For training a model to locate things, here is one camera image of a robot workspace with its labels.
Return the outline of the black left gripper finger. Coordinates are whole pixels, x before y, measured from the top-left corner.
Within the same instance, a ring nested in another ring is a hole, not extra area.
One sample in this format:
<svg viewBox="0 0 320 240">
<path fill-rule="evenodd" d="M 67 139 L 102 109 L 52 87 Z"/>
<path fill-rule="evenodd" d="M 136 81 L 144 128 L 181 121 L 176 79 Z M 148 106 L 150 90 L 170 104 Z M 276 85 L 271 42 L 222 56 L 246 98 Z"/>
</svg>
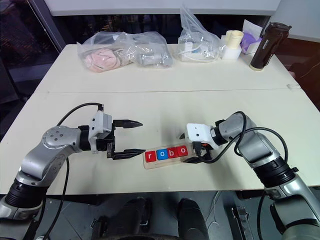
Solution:
<svg viewBox="0 0 320 240">
<path fill-rule="evenodd" d="M 112 152 L 111 153 L 111 158 L 113 160 L 123 160 L 123 159 L 130 159 L 133 158 L 135 156 L 138 156 L 142 153 L 144 153 L 146 150 L 145 149 L 137 149 L 137 148 L 133 148 L 133 149 L 125 149 L 122 152 Z"/>
<path fill-rule="evenodd" d="M 130 129 L 130 128 L 137 128 L 142 127 L 143 124 L 138 121 L 130 120 L 130 119 L 118 119 L 113 121 L 113 128 L 124 128 L 124 129 Z"/>
</svg>

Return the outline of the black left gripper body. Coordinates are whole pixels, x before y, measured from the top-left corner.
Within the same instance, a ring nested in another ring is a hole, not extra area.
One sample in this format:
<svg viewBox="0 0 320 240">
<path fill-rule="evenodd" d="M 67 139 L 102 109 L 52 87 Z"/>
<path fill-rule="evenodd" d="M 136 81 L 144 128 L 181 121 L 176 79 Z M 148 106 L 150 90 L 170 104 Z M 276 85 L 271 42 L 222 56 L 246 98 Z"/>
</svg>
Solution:
<svg viewBox="0 0 320 240">
<path fill-rule="evenodd" d="M 96 140 L 96 148 L 98 151 L 106 152 L 107 158 L 116 159 L 116 139 L 115 139 L 115 125 L 116 120 L 112 121 L 111 132 L 107 134 L 104 138 L 99 138 Z"/>
</svg>

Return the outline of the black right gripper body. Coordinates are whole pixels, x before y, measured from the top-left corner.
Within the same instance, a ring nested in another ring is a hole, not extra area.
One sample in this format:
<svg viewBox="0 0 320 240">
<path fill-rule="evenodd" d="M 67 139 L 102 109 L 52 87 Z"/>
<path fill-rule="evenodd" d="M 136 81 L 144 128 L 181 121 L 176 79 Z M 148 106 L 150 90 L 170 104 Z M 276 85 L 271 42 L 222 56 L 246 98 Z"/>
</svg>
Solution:
<svg viewBox="0 0 320 240">
<path fill-rule="evenodd" d="M 213 163 L 214 159 L 211 155 L 213 149 L 207 143 L 201 143 L 200 141 L 194 141 L 192 143 L 193 150 L 196 154 L 194 163 Z"/>
</svg>

